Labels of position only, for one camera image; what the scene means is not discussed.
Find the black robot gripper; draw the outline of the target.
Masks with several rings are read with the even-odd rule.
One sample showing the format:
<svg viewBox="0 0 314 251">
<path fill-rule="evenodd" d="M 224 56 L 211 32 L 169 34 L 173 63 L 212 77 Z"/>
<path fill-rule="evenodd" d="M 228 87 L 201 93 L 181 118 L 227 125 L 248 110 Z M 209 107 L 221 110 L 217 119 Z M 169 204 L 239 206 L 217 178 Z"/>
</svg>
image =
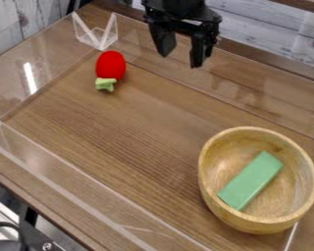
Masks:
<svg viewBox="0 0 314 251">
<path fill-rule="evenodd" d="M 176 46 L 175 32 L 191 37 L 189 62 L 200 68 L 212 55 L 220 15 L 205 0 L 141 0 L 156 51 L 165 57 Z"/>
</svg>

